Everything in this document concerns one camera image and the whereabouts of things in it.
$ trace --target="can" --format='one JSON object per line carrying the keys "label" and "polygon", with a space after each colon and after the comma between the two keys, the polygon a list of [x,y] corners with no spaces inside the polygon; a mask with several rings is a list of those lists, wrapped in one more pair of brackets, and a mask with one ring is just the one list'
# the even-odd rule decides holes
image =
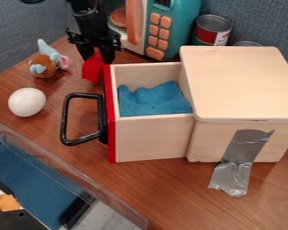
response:
{"label": "can", "polygon": [[230,31],[231,24],[225,18],[213,14],[201,15],[195,21],[191,42],[200,46],[225,46]]}
{"label": "can", "polygon": [[240,47],[261,47],[261,44],[258,44],[254,41],[250,40],[241,40],[236,42],[233,46],[240,46]]}

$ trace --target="metal can lid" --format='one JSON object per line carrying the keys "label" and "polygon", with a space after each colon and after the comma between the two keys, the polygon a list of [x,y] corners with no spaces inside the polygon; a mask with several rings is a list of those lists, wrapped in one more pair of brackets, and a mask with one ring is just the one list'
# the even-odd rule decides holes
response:
{"label": "metal can lid", "polygon": [[261,44],[258,44],[254,41],[250,40],[241,40],[236,42],[233,46],[240,46],[240,47],[261,47]]}
{"label": "metal can lid", "polygon": [[212,32],[226,32],[231,30],[231,24],[223,17],[214,14],[201,15],[196,19],[196,24]]}

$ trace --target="gray cubicle wall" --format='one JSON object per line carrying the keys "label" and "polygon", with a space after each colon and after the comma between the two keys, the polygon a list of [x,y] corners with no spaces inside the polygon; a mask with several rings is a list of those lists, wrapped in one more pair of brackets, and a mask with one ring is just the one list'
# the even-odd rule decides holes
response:
{"label": "gray cubicle wall", "polygon": [[[52,42],[64,34],[70,15],[66,3],[0,0],[0,72],[35,52],[38,38]],[[202,13],[215,13],[233,23],[229,44],[253,40],[276,46],[288,61],[288,0],[202,0]]]}
{"label": "gray cubicle wall", "polygon": [[232,22],[229,44],[253,40],[276,46],[288,61],[288,0],[202,0],[202,13]]}
{"label": "gray cubicle wall", "polygon": [[0,73],[37,51],[37,39],[52,42],[67,26],[66,0],[24,4],[0,0]]}

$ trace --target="wooden box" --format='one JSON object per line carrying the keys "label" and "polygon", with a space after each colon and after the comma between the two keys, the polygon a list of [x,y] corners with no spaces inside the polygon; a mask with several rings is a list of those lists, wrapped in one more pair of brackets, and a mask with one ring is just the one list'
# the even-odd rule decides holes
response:
{"label": "wooden box", "polygon": [[[288,64],[269,47],[181,47],[182,63],[106,69],[110,162],[187,157],[219,162],[237,130],[274,131],[257,162],[288,148]],[[193,114],[122,118],[117,88],[132,91],[175,80]]]}
{"label": "wooden box", "polygon": [[[105,70],[109,159],[114,162],[185,157],[194,130],[194,115],[121,117],[117,88],[132,91],[177,81],[181,63],[110,65]],[[182,91],[190,94],[189,88]]]}
{"label": "wooden box", "polygon": [[219,162],[237,130],[258,129],[274,134],[256,161],[279,161],[288,148],[288,64],[280,51],[182,47],[180,56],[196,119],[187,159]]}

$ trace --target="red can label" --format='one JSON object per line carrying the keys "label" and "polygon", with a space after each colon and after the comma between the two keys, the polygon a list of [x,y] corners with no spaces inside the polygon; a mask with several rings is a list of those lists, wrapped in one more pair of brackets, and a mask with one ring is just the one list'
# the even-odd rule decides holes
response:
{"label": "red can label", "polygon": [[202,27],[196,25],[194,36],[199,41],[212,46],[225,46],[228,42],[230,31],[214,32],[207,31]]}

